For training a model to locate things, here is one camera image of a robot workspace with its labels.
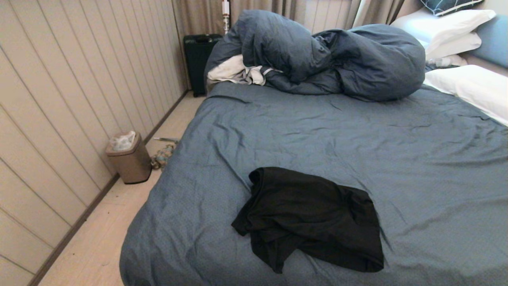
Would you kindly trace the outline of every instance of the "floor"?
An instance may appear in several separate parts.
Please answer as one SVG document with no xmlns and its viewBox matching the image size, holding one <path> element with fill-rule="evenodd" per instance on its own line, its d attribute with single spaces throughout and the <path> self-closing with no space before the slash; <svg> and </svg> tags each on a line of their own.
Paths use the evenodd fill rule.
<svg viewBox="0 0 508 286">
<path fill-rule="evenodd" d="M 203 100 L 204 97 L 194 98 L 192 92 L 188 93 L 154 137 L 181 138 Z M 153 155 L 165 145 L 164 142 L 151 140 L 146 147 Z M 154 170 L 147 182 L 137 185 L 125 185 L 121 179 L 118 180 L 39 285 L 123 286 L 118 269 L 123 239 L 160 175 L 160 170 Z"/>
</svg>

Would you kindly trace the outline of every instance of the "dark patterned pillow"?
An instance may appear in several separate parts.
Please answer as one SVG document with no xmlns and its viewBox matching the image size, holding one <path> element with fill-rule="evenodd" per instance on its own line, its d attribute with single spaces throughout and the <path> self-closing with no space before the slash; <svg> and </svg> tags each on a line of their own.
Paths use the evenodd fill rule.
<svg viewBox="0 0 508 286">
<path fill-rule="evenodd" d="M 434 16 L 445 16 L 460 10 L 471 9 L 483 0 L 420 0 Z"/>
</svg>

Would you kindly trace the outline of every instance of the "pillow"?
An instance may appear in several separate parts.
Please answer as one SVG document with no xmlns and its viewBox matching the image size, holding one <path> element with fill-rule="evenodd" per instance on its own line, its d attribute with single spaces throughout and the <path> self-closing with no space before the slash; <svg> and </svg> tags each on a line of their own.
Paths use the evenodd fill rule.
<svg viewBox="0 0 508 286">
<path fill-rule="evenodd" d="M 442 43 L 436 49 L 425 50 L 426 59 L 442 58 L 451 54 L 458 54 L 465 51 L 478 49 L 482 44 L 482 40 L 477 33 L 468 33 L 456 40 Z"/>
<path fill-rule="evenodd" d="M 436 17 L 423 7 L 412 14 L 398 18 L 391 25 L 428 43 L 426 50 L 430 53 L 440 45 L 470 33 L 495 16 L 496 13 L 492 10 L 463 10 Z"/>
<path fill-rule="evenodd" d="M 420 0 L 434 16 L 444 16 L 460 10 L 471 9 L 483 0 Z"/>
<path fill-rule="evenodd" d="M 423 84 L 453 94 L 508 126 L 508 77 L 479 66 L 438 69 L 425 74 Z"/>
</svg>

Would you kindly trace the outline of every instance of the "beige curtain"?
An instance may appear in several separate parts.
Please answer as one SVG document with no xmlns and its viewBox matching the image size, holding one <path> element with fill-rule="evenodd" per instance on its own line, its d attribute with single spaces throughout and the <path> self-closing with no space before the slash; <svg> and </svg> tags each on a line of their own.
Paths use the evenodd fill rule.
<svg viewBox="0 0 508 286">
<path fill-rule="evenodd" d="M 303 24 L 306 0 L 230 0 L 231 26 L 245 9 L 268 10 Z M 173 0 L 180 35 L 223 34 L 222 0 Z"/>
<path fill-rule="evenodd" d="M 231 23 L 235 23 L 243 10 L 267 10 L 303 24 L 306 0 L 230 0 Z"/>
<path fill-rule="evenodd" d="M 404 0 L 352 0 L 346 28 L 390 24 L 397 17 L 403 3 Z"/>
<path fill-rule="evenodd" d="M 180 36 L 224 34 L 221 0 L 173 0 L 181 18 Z"/>
</svg>

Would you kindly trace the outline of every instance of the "black suitcase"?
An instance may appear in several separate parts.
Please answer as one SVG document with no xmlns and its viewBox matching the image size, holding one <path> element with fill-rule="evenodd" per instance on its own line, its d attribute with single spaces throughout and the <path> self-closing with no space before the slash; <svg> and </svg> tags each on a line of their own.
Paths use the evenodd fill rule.
<svg viewBox="0 0 508 286">
<path fill-rule="evenodd" d="M 219 34 L 188 35 L 183 37 L 187 70 L 194 96 L 204 95 L 204 72 L 206 61 L 212 53 L 213 46 L 222 39 Z"/>
</svg>

